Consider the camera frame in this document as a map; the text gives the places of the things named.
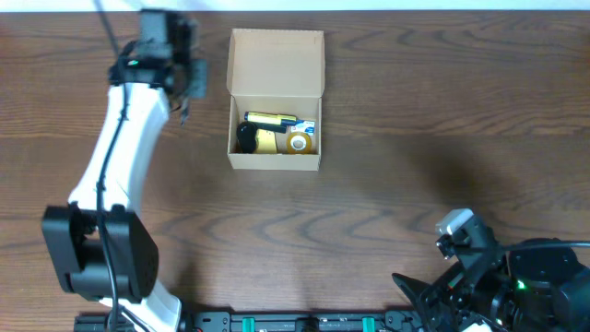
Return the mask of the yellow tape roll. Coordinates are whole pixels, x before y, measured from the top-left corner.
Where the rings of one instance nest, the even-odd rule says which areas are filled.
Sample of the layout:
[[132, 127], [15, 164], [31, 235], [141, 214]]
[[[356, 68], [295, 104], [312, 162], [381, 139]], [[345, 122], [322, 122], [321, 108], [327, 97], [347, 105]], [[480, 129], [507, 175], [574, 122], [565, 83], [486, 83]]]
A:
[[288, 154], [309, 154], [312, 151], [311, 137], [303, 132], [290, 133], [287, 139]]

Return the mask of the yellow highlighter marker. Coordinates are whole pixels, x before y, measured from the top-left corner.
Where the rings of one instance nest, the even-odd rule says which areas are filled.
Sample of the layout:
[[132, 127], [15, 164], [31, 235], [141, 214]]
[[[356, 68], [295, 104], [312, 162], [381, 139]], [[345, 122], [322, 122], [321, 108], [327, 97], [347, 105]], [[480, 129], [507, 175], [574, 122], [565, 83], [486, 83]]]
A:
[[294, 126], [298, 121], [297, 117], [292, 115], [257, 112], [246, 112], [244, 120], [257, 124], [278, 126]]

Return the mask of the red black stapler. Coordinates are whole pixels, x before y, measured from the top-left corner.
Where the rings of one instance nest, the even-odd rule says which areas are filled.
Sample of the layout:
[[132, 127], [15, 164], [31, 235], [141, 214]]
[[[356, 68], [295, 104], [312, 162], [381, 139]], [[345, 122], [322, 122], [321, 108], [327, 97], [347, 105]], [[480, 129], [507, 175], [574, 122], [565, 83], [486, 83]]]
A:
[[265, 124], [265, 123], [256, 123], [255, 124], [258, 129], [271, 131], [280, 134], [287, 133], [287, 127], [280, 125], [280, 124]]

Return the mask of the yellow sticky note pad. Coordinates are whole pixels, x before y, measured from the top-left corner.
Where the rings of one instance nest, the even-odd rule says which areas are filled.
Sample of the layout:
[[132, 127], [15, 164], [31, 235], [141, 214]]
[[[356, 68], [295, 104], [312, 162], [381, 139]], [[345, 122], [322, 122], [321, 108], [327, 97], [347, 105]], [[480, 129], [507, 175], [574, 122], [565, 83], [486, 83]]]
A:
[[255, 139], [255, 154], [277, 154], [277, 141], [275, 132], [258, 129]]

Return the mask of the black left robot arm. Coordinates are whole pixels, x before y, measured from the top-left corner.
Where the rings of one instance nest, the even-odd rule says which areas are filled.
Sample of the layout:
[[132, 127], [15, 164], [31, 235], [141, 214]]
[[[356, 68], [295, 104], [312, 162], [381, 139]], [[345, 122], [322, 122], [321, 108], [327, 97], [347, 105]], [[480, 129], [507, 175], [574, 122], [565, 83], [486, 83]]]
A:
[[107, 307], [81, 314], [77, 331], [193, 331], [195, 317], [159, 281], [159, 250], [140, 218], [144, 181], [171, 113], [187, 114], [207, 90], [192, 56], [196, 25], [145, 9], [139, 36], [115, 45], [108, 107], [87, 169], [41, 230], [61, 288]]

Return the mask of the white blue staples box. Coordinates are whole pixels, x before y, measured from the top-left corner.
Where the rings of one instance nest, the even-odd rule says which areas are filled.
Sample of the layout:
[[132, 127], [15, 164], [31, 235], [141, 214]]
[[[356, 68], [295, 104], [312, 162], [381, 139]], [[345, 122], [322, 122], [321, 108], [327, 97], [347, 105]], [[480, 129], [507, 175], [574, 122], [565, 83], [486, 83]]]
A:
[[291, 127], [292, 133], [304, 133], [308, 136], [315, 134], [315, 121], [297, 120], [295, 125]]

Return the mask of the black glossy tape dispenser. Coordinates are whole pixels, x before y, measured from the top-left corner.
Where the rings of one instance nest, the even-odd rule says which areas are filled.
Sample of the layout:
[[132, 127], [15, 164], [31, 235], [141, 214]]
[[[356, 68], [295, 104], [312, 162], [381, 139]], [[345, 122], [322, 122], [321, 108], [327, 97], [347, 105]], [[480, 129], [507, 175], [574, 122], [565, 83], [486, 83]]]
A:
[[237, 126], [236, 137], [242, 150], [242, 153], [252, 154], [256, 151], [257, 131], [257, 125], [249, 121], [244, 121]]

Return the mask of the brown cardboard box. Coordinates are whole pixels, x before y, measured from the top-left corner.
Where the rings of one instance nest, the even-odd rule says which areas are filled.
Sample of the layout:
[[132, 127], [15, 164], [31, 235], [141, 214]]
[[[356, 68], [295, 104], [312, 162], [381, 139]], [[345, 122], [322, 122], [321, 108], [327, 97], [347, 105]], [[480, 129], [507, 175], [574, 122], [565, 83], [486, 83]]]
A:
[[[234, 169], [317, 171], [322, 157], [325, 38], [320, 30], [234, 29], [230, 35], [227, 89], [230, 122], [227, 155]], [[313, 121], [305, 154], [290, 154], [290, 130], [277, 133], [275, 153], [243, 153], [237, 127], [246, 113]]]

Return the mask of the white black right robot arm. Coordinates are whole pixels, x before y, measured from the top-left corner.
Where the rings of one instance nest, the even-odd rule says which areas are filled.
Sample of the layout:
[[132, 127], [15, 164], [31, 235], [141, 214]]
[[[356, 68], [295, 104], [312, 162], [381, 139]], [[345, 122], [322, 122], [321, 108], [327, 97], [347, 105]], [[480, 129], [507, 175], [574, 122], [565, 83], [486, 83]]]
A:
[[432, 283], [393, 274], [426, 331], [586, 331], [589, 268], [578, 242], [531, 239], [502, 246], [436, 243], [457, 261]]

